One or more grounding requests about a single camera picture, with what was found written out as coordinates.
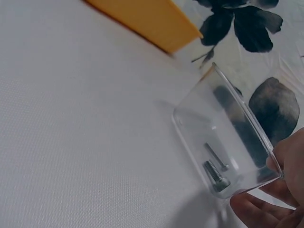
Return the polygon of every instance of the orange object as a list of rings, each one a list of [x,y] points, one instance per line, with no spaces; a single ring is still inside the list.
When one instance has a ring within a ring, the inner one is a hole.
[[[171,0],[86,0],[167,53],[202,34]]]

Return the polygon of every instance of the small screw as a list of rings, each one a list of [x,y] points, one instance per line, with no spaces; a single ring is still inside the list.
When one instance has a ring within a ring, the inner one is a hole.
[[[211,153],[211,155],[217,160],[217,162],[219,163],[219,165],[221,166],[221,170],[223,172],[226,172],[229,169],[229,165],[225,164],[219,157],[218,155],[214,152],[214,150],[211,148],[211,146],[206,142],[204,144],[205,148],[207,149],[207,151],[209,151],[209,153]]]
[[[213,188],[216,192],[221,192],[230,185],[228,178],[223,177],[211,160],[203,164],[207,173],[210,174],[213,183]]]

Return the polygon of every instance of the table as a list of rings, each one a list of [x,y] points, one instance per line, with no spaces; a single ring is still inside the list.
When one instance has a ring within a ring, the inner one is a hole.
[[[171,122],[195,70],[80,0],[0,0],[0,30],[1,227],[241,227]]]

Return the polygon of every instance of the finger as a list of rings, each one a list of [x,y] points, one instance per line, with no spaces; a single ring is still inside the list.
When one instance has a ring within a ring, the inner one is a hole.
[[[257,208],[261,209],[262,211],[265,211],[274,217],[276,217],[278,220],[282,220],[286,216],[292,214],[294,210],[288,209],[288,208],[282,208],[273,204],[270,204],[264,200],[261,200],[257,197],[254,197],[250,194],[247,195],[247,199],[255,205]]]
[[[281,166],[284,169],[284,161],[286,156],[290,156],[290,153],[294,153],[298,150],[303,150],[304,148],[304,128],[300,129],[296,133],[292,134],[288,138],[280,141],[273,150],[273,153]],[[276,170],[276,165],[273,160],[268,157],[266,161],[268,167],[272,170]]]
[[[250,198],[248,193],[242,193],[230,199],[230,205],[236,216],[248,228],[275,228],[279,220],[254,205]]]
[[[278,200],[281,200],[292,207],[296,208],[299,206],[299,203],[290,193],[286,182],[282,179],[277,179],[274,182],[261,187],[260,189],[268,195],[271,195],[272,197],[277,198]]]
[[[276,228],[302,228],[303,226],[300,223],[303,223],[303,215],[303,209],[297,209],[294,213],[282,219]]]

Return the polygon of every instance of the clear plastic box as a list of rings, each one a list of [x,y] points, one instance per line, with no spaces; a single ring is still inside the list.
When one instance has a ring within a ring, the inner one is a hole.
[[[216,64],[175,108],[173,121],[200,176],[216,197],[227,199],[283,177],[271,142]],[[268,156],[278,172],[266,167]]]

